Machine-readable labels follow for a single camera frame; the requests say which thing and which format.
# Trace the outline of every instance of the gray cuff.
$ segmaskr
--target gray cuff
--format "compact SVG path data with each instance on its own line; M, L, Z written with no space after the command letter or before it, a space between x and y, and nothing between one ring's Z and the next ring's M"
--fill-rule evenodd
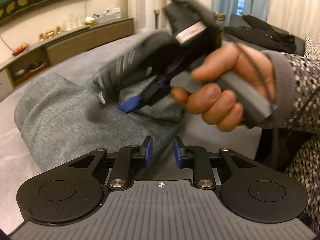
M294 102L297 98L296 85L294 81L294 73L289 61L280 52L276 51L263 51L272 62L275 74L276 86L276 105L278 109L275 110L274 115L278 127L281 127L290 114L294 110ZM259 127L270 129L273 127L271 120L268 118Z

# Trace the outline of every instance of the blue clamp tip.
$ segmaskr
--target blue clamp tip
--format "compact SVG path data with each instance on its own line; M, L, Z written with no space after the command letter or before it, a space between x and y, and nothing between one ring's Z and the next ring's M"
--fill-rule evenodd
M153 151L153 140L152 140L152 137L150 137L148 144L146 146L146 155L144 157L144 161L147 167L150 166L150 163L151 163L152 151Z
M134 96L129 98L127 101L124 101L122 104L118 106L118 109L125 114L131 112L132 110L136 109L141 101L140 96Z
M173 151L174 151L174 158L176 159L177 167L180 169L182 167L182 157L179 144L177 140L173 139Z

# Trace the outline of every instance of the red bowl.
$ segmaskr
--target red bowl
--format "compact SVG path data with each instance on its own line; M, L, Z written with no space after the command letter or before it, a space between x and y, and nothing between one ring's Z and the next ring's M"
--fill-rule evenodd
M27 44L27 46L25 48L16 48L13 52L12 52L12 55L13 56L17 56L19 54L21 54L22 52L24 52L27 48L29 47L29 44Z

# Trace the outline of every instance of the hand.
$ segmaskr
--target hand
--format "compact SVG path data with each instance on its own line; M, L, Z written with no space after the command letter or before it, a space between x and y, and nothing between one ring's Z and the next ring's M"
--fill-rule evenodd
M274 101L275 80L271 61L261 52L244 44L239 45L259 68ZM265 87L255 68L233 43L228 43L212 52L202 66L192 71L191 75L196 81L210 82L231 69L249 82L261 95L267 97ZM240 124L243 116L243 106L236 101L235 93L231 90L221 93L220 87L215 83L206 84L190 96L184 89L176 87L171 90L171 96L175 102L185 103L189 113L201 114L207 124L216 124L223 132L232 131Z

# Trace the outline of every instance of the wooden sideboard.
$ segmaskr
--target wooden sideboard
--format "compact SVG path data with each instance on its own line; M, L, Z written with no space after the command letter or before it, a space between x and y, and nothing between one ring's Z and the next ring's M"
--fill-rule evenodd
M103 44L134 34L133 19L113 21L82 26L69 32L62 32L38 42L16 57L0 64L0 101L10 95L25 81L72 56L88 51ZM47 60L40 69L27 71L31 64Z

